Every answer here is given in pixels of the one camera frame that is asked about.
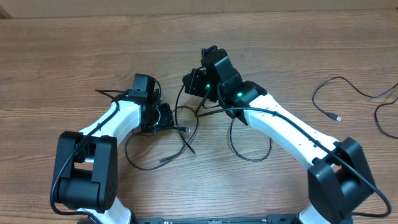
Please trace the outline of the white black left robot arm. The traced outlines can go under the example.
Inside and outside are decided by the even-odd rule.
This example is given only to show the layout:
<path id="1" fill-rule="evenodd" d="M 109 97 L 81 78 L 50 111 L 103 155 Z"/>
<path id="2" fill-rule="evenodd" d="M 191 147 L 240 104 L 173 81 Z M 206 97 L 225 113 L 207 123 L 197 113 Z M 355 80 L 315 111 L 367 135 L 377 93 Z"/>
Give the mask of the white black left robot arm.
<path id="1" fill-rule="evenodd" d="M 86 215 L 93 223 L 135 223 L 117 197 L 118 146 L 133 129 L 154 133 L 170 126 L 171 110 L 162 103 L 154 77 L 135 74 L 127 90 L 99 90 L 111 99 L 102 117 L 79 132 L 63 132 L 57 144 L 50 206 L 63 216 Z"/>

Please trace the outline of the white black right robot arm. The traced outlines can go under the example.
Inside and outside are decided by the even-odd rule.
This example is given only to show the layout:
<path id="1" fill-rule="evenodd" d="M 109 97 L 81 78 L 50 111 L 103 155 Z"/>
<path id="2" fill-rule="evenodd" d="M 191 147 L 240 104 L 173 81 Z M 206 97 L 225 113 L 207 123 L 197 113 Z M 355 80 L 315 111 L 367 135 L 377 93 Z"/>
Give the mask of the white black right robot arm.
<path id="1" fill-rule="evenodd" d="M 313 129 L 283 109 L 263 87 L 243 81 L 225 49 L 201 51 L 201 67 L 182 79 L 186 93 L 218 102 L 218 113 L 268 135 L 307 171 L 310 205 L 298 223 L 352 223 L 375 183 L 361 145 Z"/>

